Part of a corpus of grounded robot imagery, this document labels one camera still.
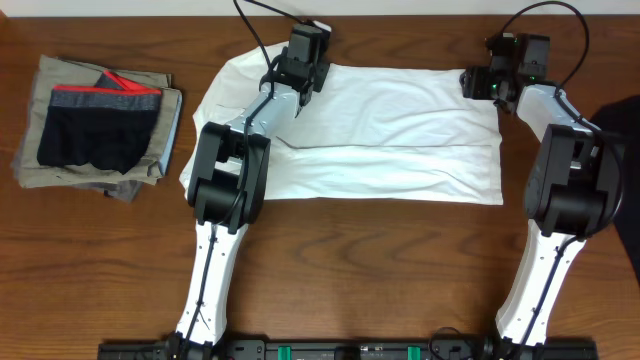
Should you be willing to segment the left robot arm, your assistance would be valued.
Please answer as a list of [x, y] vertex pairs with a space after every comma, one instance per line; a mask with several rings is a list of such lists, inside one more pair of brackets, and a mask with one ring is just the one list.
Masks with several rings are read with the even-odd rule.
[[271, 137], [292, 122], [329, 70], [331, 29], [297, 19], [281, 53], [266, 57], [259, 93], [236, 118], [206, 123], [199, 134], [186, 198], [198, 238], [187, 303], [167, 341], [169, 359], [212, 358], [226, 329], [226, 304], [242, 238], [266, 192]]

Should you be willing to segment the white t-shirt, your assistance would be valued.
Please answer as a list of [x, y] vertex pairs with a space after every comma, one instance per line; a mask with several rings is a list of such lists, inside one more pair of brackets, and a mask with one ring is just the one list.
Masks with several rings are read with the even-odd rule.
[[461, 73], [331, 65], [275, 134], [266, 199], [502, 204], [497, 110], [463, 97]]

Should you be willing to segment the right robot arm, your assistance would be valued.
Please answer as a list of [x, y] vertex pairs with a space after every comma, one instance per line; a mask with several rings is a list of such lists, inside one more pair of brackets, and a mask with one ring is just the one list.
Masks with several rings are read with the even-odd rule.
[[460, 77], [464, 97], [489, 100], [525, 122], [540, 142], [524, 192], [528, 234], [512, 288], [496, 315], [484, 359], [594, 359], [591, 341], [547, 344], [548, 321], [575, 257], [614, 220], [624, 196], [624, 147], [587, 120], [564, 85], [548, 80], [550, 39], [487, 38], [487, 66]]

